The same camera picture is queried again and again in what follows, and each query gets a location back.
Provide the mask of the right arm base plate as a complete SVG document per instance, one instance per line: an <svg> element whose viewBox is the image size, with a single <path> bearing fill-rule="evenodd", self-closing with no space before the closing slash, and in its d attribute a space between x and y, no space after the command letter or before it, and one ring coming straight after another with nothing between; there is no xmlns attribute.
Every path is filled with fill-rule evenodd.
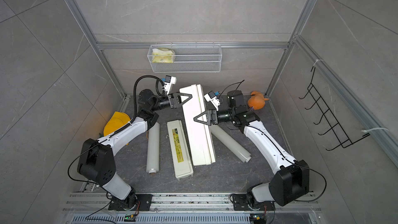
<svg viewBox="0 0 398 224"><path fill-rule="evenodd" d="M275 204L272 201L258 202L249 194L232 193L229 199L235 211L274 211Z"/></svg>

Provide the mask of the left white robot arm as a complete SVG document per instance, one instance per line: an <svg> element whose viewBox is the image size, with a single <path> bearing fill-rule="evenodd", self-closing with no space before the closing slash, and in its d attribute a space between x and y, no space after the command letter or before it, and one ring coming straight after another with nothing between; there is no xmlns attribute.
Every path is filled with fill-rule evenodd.
<svg viewBox="0 0 398 224"><path fill-rule="evenodd" d="M125 205L135 202L135 191L116 172L115 155L137 136L149 131L157 122L158 111L165 108L179 108L190 101L193 96L187 93L171 93L169 87L176 78L166 76L155 79L156 92L144 89L137 92L138 84L146 76L137 79L133 89L134 114L127 124L100 139L87 139L82 146L81 154L76 158L77 172L102 187Z"/></svg>

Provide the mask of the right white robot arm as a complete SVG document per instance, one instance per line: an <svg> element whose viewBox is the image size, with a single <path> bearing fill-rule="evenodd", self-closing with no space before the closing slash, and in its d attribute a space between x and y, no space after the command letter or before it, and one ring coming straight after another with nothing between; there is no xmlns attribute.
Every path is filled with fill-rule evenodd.
<svg viewBox="0 0 398 224"><path fill-rule="evenodd" d="M265 128L259 116L249 110L240 90L228 92L228 108L219 109L219 99L214 92L204 94L201 85L179 89L185 123L189 134L196 130L209 130L220 123L231 122L249 138L271 167L274 177L269 183L252 187L248 204L255 208L260 203L274 201L285 206L309 192L309 167L285 151Z"/></svg>

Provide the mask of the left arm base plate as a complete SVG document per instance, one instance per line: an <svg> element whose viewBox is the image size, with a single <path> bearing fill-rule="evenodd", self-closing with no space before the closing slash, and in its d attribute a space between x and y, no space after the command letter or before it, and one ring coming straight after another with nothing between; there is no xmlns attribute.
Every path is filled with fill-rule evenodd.
<svg viewBox="0 0 398 224"><path fill-rule="evenodd" d="M128 196L125 200L112 197L108 209L110 211L132 211L140 207L139 211L149 211L152 197L152 194L134 194Z"/></svg>

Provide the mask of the white dispenser base tray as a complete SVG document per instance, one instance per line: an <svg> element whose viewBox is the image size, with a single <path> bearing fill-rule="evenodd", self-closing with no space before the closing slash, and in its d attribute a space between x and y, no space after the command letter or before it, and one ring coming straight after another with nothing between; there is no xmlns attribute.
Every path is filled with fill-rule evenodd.
<svg viewBox="0 0 398 224"><path fill-rule="evenodd" d="M194 84L180 88L179 92L192 94L191 100L182 106L192 163L194 166L211 165L216 158L209 126L193 120L206 111L203 88L200 84Z"/></svg>

